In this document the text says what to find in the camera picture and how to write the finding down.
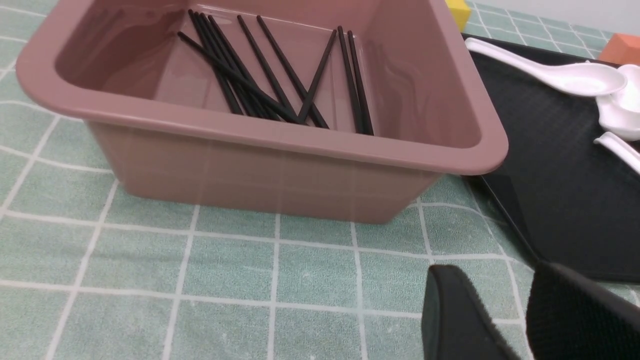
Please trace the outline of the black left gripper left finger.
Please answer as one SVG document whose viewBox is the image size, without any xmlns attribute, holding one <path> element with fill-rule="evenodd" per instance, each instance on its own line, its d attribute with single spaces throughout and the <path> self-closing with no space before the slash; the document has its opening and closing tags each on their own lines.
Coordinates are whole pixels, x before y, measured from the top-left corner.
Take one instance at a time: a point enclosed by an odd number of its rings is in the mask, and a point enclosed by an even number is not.
<svg viewBox="0 0 640 360">
<path fill-rule="evenodd" d="M 430 265 L 421 320 L 425 360 L 518 360 L 462 269 Z"/>
</svg>

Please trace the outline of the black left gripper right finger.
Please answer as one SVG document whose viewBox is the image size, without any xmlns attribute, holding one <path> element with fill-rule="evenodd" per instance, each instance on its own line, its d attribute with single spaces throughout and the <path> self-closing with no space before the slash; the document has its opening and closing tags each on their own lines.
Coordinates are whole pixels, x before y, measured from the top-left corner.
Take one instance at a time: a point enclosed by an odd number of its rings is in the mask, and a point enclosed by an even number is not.
<svg viewBox="0 0 640 360">
<path fill-rule="evenodd" d="M 526 337 L 536 360 L 637 360 L 636 305 L 566 266 L 535 265 Z"/>
</svg>

